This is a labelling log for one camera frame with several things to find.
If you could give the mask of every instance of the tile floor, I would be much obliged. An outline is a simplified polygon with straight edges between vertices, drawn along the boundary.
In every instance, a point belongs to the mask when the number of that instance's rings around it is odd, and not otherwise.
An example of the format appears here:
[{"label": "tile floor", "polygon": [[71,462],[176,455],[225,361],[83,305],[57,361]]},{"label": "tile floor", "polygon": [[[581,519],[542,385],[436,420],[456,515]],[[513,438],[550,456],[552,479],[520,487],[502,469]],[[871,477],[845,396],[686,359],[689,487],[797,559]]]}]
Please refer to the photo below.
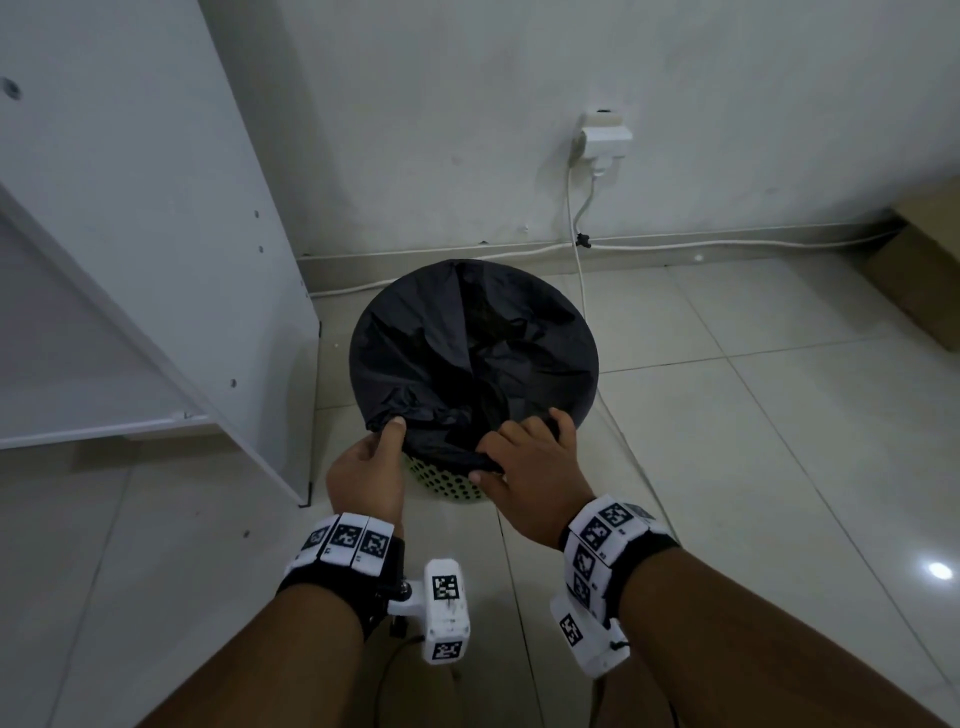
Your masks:
[{"label": "tile floor", "polygon": [[[574,302],[577,281],[549,279]],[[960,726],[960,357],[838,255],[588,274],[601,391],[686,547]],[[317,480],[363,433],[347,376],[372,297],[324,321]],[[598,492],[659,513],[594,407]],[[547,602],[559,554],[489,503],[408,483],[408,571],[452,555],[469,726],[587,724]],[[328,506],[297,509],[224,438],[0,452],[0,724],[131,726],[270,598]]]}]

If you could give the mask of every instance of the cardboard box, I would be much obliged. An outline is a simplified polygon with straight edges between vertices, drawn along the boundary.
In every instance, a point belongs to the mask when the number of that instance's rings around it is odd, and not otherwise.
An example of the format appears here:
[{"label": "cardboard box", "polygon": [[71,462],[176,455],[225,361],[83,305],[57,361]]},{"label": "cardboard box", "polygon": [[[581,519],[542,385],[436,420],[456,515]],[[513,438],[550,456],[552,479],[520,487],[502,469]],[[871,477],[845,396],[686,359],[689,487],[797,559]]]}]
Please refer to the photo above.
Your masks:
[{"label": "cardboard box", "polygon": [[948,351],[960,351],[960,178],[894,205],[909,227],[866,274]]}]

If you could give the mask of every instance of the forearm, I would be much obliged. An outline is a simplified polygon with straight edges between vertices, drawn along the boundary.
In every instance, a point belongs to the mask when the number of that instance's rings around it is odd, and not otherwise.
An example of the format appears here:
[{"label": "forearm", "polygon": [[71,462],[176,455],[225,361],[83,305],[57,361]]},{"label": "forearm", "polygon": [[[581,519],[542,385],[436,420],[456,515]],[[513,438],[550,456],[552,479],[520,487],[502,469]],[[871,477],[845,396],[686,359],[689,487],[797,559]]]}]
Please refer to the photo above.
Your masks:
[{"label": "forearm", "polygon": [[353,611],[320,587],[277,595],[140,728],[333,728],[360,664]]},{"label": "forearm", "polygon": [[843,648],[679,548],[637,567],[620,620],[688,728],[944,726]]}]

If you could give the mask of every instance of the hand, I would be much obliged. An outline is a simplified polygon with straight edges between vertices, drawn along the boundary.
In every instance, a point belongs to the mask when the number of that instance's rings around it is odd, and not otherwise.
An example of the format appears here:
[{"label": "hand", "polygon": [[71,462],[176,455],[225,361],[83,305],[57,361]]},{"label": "hand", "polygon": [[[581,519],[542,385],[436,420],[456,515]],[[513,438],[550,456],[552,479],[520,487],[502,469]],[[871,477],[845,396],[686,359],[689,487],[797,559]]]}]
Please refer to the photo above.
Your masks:
[{"label": "hand", "polygon": [[512,420],[488,432],[477,445],[503,468],[506,477],[473,471],[479,486],[521,534],[558,548],[564,529],[593,500],[593,491],[577,465],[577,427],[568,414],[550,408],[560,442],[539,417]]},{"label": "hand", "polygon": [[394,417],[379,433],[347,448],[326,473],[334,513],[357,513],[392,523],[402,535],[403,475],[400,449],[407,424]]}]

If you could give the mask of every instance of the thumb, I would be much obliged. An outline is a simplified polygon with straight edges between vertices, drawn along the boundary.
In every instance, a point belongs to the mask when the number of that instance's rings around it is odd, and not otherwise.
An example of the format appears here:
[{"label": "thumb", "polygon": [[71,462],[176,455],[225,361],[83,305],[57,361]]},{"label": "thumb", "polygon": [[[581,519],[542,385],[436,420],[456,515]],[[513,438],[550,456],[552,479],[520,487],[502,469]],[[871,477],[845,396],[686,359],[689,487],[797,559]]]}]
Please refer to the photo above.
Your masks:
[{"label": "thumb", "polygon": [[503,510],[500,504],[506,503],[510,496],[510,489],[507,488],[507,484],[503,482],[502,477],[495,473],[487,473],[487,471],[473,471],[470,473],[469,479],[473,485],[477,486],[484,492],[484,495],[493,501],[493,505],[497,509]]},{"label": "thumb", "polygon": [[403,438],[407,434],[407,423],[402,417],[394,417],[380,431],[380,442],[376,446],[374,460],[397,460],[403,448]]}]

